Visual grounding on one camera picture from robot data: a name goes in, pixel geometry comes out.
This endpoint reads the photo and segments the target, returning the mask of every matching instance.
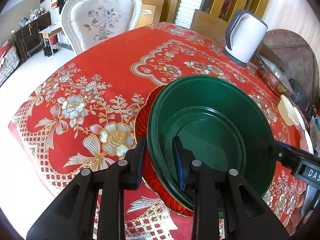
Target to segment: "metal screw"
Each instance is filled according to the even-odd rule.
[[[193,165],[193,166],[199,167],[201,164],[202,164],[202,162],[199,161],[199,160],[194,160],[194,161],[192,161],[192,165]]]
[[[230,169],[229,170],[229,173],[232,175],[232,176],[237,176],[238,175],[238,171],[236,169]]]
[[[118,165],[119,165],[119,166],[126,166],[127,163],[128,163],[128,162],[127,162],[126,160],[119,160],[119,161],[118,161]]]
[[[87,176],[87,175],[89,175],[90,174],[90,170],[89,169],[83,169],[82,171],[81,171],[81,175],[82,176]]]

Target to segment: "red cushion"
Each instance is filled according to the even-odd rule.
[[[3,46],[3,48],[0,49],[0,57],[2,56],[2,54],[6,54],[8,52],[9,49],[11,49],[11,45],[7,44],[5,46]]]

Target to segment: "white bowl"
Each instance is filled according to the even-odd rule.
[[[296,111],[293,108],[293,105],[291,104],[290,100],[284,95],[281,95],[281,100],[278,104],[278,110],[282,119],[288,126],[299,124],[299,119]]]
[[[313,146],[310,135],[307,131],[303,131],[302,137],[299,142],[300,149],[313,154]]]
[[[303,118],[299,112],[299,110],[294,106],[293,107],[297,116],[298,116],[298,120],[299,120],[299,124],[298,125],[294,125],[294,127],[300,132],[302,133],[305,129],[306,129],[306,126],[304,125],[304,121],[303,121]]]

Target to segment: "black label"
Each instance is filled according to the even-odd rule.
[[[312,169],[312,168],[306,166],[302,176],[304,176],[308,179],[311,179],[316,184],[320,184],[320,171],[317,171],[315,169]]]

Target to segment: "white shutter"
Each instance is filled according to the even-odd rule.
[[[202,0],[181,0],[175,19],[175,24],[190,28],[195,9],[200,9]]]

